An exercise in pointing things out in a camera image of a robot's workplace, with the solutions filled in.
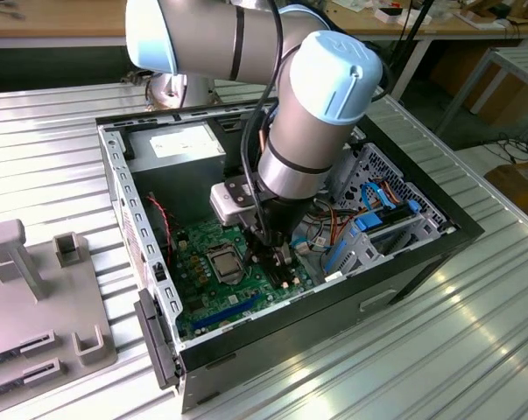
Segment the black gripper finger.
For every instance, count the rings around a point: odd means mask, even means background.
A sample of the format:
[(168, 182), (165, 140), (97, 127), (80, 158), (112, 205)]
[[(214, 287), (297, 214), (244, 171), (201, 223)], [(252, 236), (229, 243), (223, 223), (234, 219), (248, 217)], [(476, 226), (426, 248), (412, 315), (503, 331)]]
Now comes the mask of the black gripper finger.
[(260, 257), (264, 254), (264, 234), (255, 227), (245, 227), (243, 229), (243, 238), (246, 250), (243, 252), (243, 266), (248, 269), (254, 263), (258, 263)]
[(292, 264), (292, 251), (287, 242), (281, 246), (271, 248), (271, 257), (276, 267), (289, 266)]

